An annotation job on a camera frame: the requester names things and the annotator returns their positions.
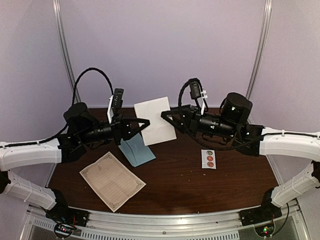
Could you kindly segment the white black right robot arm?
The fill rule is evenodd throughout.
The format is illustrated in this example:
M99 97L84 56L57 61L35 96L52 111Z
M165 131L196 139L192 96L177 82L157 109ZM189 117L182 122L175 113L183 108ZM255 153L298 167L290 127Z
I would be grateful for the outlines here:
M183 134L195 139L198 133L224 139L222 151L236 150L247 156L280 155L310 159L307 167L283 185L264 194L256 210L259 220L268 220L292 199L320 186L320 134L276 130L247 122L253 104L231 92L222 101L219 114L183 105L163 111L161 117Z

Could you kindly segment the front aluminium rail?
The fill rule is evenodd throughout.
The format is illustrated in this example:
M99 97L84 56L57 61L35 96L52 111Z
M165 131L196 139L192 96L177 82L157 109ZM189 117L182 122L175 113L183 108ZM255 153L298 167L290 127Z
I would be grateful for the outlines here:
M125 214L88 210L86 226L70 240L262 240L263 226L274 224L271 240L311 238L297 200L282 208L280 218L244 226L240 209L190 214Z

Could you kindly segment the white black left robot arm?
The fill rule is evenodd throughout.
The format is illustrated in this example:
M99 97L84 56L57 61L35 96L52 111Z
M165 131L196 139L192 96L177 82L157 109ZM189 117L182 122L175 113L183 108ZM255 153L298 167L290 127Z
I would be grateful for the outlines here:
M0 192L40 206L49 218L67 222L72 218L62 192L23 179L11 169L37 164L66 164L78 161L92 144L130 140L150 125L148 119L116 114L111 121L99 121L84 102L72 105L64 114L67 132L51 138L0 144Z

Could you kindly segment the beige ornate letter paper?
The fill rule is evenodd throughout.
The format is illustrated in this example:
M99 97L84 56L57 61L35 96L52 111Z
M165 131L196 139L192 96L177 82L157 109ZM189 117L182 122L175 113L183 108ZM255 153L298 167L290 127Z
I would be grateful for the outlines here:
M141 131L145 146L177 139L175 128L161 117L162 112L169 110L167 96L134 104L136 117L150 122L150 125Z

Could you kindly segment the aluminium frame post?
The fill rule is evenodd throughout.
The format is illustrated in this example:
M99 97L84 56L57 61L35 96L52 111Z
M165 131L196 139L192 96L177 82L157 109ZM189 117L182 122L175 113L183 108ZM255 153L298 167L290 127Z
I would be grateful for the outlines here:
M55 17L56 27L57 27L58 39L59 39L60 48L61 48L62 59L63 59L63 63L65 66L65 70L66 70L66 74L67 74L67 78L68 78L71 90L73 91L76 83L76 78L74 75L74 71L72 68L72 63L71 63L71 59L68 51L68 45L67 45L67 40L66 40L66 35L65 35L64 25L63 25L61 3L59 0L53 0L52 6L53 6L53 14Z
M264 1L264 9L262 23L260 28L259 40L257 44L256 54L253 62L253 67L250 75L249 85L246 91L246 98L249 100L252 97L255 83L258 78L260 66L263 59L263 53L268 39L270 24L272 18L272 0Z

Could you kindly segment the left aluminium frame post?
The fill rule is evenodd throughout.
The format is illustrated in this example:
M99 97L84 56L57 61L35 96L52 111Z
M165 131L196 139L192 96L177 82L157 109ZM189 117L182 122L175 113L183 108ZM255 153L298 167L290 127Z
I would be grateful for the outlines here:
M60 48L61 48L62 59L63 59L63 63L65 66L65 70L66 70L66 74L67 74L67 78L68 78L71 90L73 91L76 83L76 78L74 75L74 71L72 68L72 63L71 63L71 59L68 51L68 45L67 45L67 40L66 40L66 35L65 35L64 25L63 25L61 3L59 0L53 0L52 6L53 6L53 14L55 17L56 27L57 27L58 39L59 39Z

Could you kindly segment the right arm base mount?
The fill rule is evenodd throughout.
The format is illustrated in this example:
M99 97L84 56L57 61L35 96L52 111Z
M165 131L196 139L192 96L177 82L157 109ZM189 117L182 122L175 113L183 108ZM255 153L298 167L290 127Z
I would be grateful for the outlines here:
M239 212L241 224L254 226L255 233L261 238L270 238L276 231L274 220L282 216L279 207L254 207Z

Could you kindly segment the right aluminium frame post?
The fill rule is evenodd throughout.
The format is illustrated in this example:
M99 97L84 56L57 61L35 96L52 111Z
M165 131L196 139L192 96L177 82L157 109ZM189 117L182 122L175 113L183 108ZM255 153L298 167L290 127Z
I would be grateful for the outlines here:
M262 23L260 28L259 40L257 44L256 54L253 62L253 67L250 75L249 85L246 91L246 98L249 100L252 97L255 83L258 78L260 66L263 59L263 53L268 39L270 24L272 18L272 0L264 1L264 9Z

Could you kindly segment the light blue envelope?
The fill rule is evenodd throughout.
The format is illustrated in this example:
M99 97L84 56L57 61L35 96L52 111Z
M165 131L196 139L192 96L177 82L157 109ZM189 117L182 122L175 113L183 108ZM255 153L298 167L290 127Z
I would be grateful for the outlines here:
M151 149L145 146L139 133L129 140L122 139L118 147L132 167L138 167L156 159Z

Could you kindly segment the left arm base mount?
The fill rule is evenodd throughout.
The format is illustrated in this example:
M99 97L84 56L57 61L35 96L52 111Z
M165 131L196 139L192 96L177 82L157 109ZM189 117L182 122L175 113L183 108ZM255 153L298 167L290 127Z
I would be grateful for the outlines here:
M57 208L47 210L42 208L45 212L45 217L53 220L55 225L53 233L58 239L66 239L72 235L80 236L82 230L80 227L86 227L89 220L90 213L86 210L75 208Z

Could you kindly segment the sticker sheet with three seals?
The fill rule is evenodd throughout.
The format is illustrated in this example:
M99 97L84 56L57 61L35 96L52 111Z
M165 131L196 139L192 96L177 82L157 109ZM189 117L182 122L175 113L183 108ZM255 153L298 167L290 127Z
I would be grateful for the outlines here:
M215 151L211 149L201 150L201 168L202 169L216 169L216 155Z

